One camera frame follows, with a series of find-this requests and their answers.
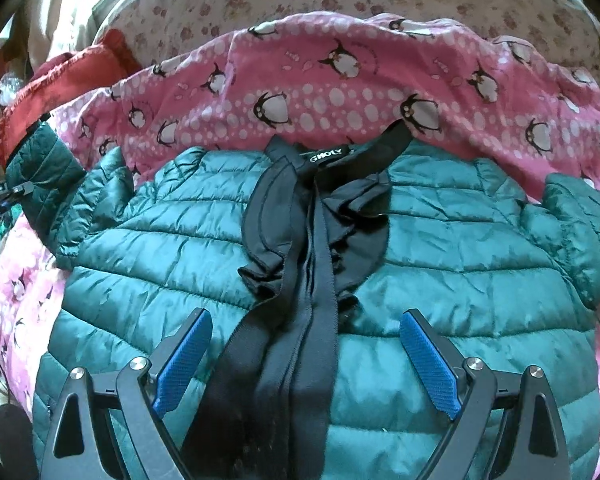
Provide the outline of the green quilted puffer jacket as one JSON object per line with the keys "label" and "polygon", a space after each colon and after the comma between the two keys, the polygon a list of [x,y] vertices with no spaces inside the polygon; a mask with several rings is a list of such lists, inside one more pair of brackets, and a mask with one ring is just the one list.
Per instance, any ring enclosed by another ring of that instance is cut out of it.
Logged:
{"label": "green quilted puffer jacket", "polygon": [[189,148],[135,186],[48,125],[9,157],[23,212],[68,274],[33,401],[42,452],[70,370],[112,372],[195,309],[210,347],[166,428],[193,474],[413,479],[442,436],[399,339],[411,308],[470,356],[547,374],[570,474],[600,450],[600,191],[551,174],[538,202],[490,159],[400,122],[328,164],[281,138]]}

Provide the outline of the green cloth at bedside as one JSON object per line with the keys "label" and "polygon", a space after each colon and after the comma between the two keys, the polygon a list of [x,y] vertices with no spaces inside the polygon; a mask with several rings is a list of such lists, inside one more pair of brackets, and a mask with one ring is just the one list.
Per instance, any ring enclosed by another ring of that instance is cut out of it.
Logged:
{"label": "green cloth at bedside", "polygon": [[18,217],[22,214],[20,205],[15,205],[10,208],[10,211],[5,214],[0,220],[0,241],[7,235],[16,223]]}

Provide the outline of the clear plastic bag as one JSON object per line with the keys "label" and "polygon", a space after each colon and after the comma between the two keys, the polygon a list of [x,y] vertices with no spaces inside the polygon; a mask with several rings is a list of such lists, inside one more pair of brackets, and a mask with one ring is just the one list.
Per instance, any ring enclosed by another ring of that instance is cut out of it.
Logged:
{"label": "clear plastic bag", "polygon": [[24,81],[14,72],[7,72],[0,79],[0,107],[8,107],[15,101]]}

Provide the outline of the red ruffled pillow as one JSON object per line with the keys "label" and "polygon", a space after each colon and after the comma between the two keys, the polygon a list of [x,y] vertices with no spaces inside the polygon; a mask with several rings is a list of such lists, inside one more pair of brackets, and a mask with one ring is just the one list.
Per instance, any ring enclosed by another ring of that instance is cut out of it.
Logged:
{"label": "red ruffled pillow", "polygon": [[0,165],[5,167],[27,128],[58,106],[94,89],[109,87],[140,70],[125,36],[110,29],[99,42],[45,62],[16,93],[0,118]]}

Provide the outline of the pink penguin fleece blanket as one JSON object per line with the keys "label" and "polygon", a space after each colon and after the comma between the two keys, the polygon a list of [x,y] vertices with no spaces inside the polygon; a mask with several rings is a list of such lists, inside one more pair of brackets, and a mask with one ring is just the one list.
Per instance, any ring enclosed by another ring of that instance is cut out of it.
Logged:
{"label": "pink penguin fleece blanket", "polygon": [[183,440],[212,368],[253,294],[242,216],[272,136],[321,158],[389,127],[410,140],[380,203],[378,268],[341,317],[324,475],[411,479],[442,429],[398,339],[419,308],[461,349],[550,375],[573,478],[600,454],[600,87],[518,38],[451,20],[297,14],[29,105],[2,125],[23,219],[43,244],[0,261],[12,340],[36,364],[12,388],[42,452],[69,370],[114,370],[151,352],[196,307],[212,346],[181,407]]}

